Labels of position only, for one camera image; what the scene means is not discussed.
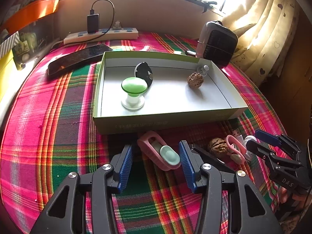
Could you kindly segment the right human hand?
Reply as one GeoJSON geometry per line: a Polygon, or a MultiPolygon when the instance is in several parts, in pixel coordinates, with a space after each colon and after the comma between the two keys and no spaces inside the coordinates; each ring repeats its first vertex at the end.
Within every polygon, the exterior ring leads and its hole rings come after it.
{"type": "MultiPolygon", "coordinates": [[[[285,203],[288,200],[289,193],[288,190],[280,187],[278,190],[280,203],[285,203]]],[[[309,195],[296,195],[293,194],[293,199],[298,201],[298,205],[295,209],[295,211],[303,210],[304,208],[308,207],[311,204],[311,194],[309,195]]]]}

